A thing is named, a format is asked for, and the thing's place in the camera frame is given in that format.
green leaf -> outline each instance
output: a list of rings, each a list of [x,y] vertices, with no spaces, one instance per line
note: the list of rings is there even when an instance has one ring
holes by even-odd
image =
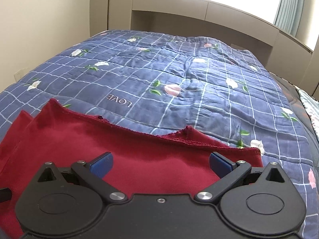
[[[154,87],[158,87],[160,85],[160,81],[159,80],[156,80],[154,83],[153,83],[153,86]]]
[[[98,71],[98,68],[97,68],[97,67],[88,66],[87,69],[92,69],[92,70]]]
[[[248,136],[248,135],[250,135],[250,132],[242,129],[242,130],[240,130],[240,134],[243,136]]]
[[[292,121],[298,121],[296,118],[294,118],[294,117],[290,117],[290,119],[292,120]]]
[[[243,141],[241,139],[237,142],[237,147],[238,148],[244,148],[244,143],[243,143]]]
[[[150,89],[150,93],[156,94],[156,95],[159,95],[159,96],[162,96],[161,93],[160,93],[160,91],[155,90],[155,89]]]
[[[281,112],[281,115],[283,115],[286,119],[289,119],[289,115],[286,112]]]

metal screw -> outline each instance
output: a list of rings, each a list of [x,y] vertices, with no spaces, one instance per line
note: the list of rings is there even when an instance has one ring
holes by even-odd
[[[122,200],[125,198],[125,194],[122,192],[113,192],[110,194],[110,199],[112,200]]]
[[[158,203],[165,203],[166,199],[157,199]]]
[[[202,192],[199,192],[197,194],[197,197],[199,199],[208,200],[208,199],[211,199],[213,197],[213,194],[211,194],[210,192],[207,192],[207,191],[202,191]]]

bed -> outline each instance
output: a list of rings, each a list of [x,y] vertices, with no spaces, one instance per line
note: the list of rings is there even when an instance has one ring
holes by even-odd
[[[191,125],[232,147],[258,147],[264,165],[279,162],[307,205],[300,235],[318,238],[319,143],[294,92],[252,53],[219,40],[110,30],[0,93],[0,140],[22,109],[36,115],[52,97],[153,135]]]

white flower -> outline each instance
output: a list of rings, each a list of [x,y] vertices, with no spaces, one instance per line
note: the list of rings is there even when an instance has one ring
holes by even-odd
[[[204,58],[194,58],[193,62],[206,63],[206,60]]]
[[[94,64],[95,66],[99,67],[99,66],[109,66],[108,62],[104,62],[104,61],[100,61]]]
[[[37,88],[40,83],[41,83],[41,81],[35,81],[33,84],[31,84],[31,85],[28,87],[27,91],[28,91],[28,90],[31,90],[31,89]]]
[[[238,84],[233,80],[233,79],[230,79],[230,78],[227,78],[226,79],[226,83],[231,86],[233,89],[237,88],[238,87]]]
[[[263,142],[261,140],[259,141],[259,140],[253,139],[252,141],[250,141],[250,147],[258,148],[260,150],[261,156],[263,156],[265,154],[264,145],[263,145]]]
[[[81,52],[82,52],[82,50],[76,49],[76,50],[74,50],[74,51],[72,52],[71,56],[75,57],[75,56],[79,55]]]
[[[283,108],[283,107],[280,107],[280,108],[287,114],[293,114],[293,112],[290,109]]]
[[[256,67],[254,67],[254,66],[251,66],[251,65],[249,65],[250,67],[251,67],[251,69],[253,69],[254,71],[258,71],[258,69],[256,68]]]

pink flower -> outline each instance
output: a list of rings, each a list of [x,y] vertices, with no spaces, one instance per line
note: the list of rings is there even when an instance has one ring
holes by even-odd
[[[165,85],[164,90],[169,95],[178,96],[181,91],[181,87],[179,87],[177,84],[168,84]]]
[[[315,188],[316,187],[316,179],[315,179],[315,175],[314,175],[314,172],[312,171],[312,169],[310,169],[310,171],[308,173],[308,179],[309,179],[310,186],[312,188]]]

